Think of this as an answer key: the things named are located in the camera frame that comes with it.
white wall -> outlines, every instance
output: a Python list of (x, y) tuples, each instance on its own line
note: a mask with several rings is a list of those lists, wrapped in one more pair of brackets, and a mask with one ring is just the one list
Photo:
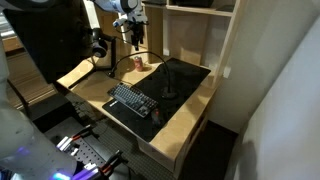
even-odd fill
[(319, 48), (320, 17), (250, 119), (227, 180), (319, 179)]
[[(248, 0), (209, 119), (235, 132), (249, 120), (318, 14), (310, 0)], [(208, 47), (219, 44), (221, 18), (212, 18)], [(206, 49), (206, 59), (216, 49)]]

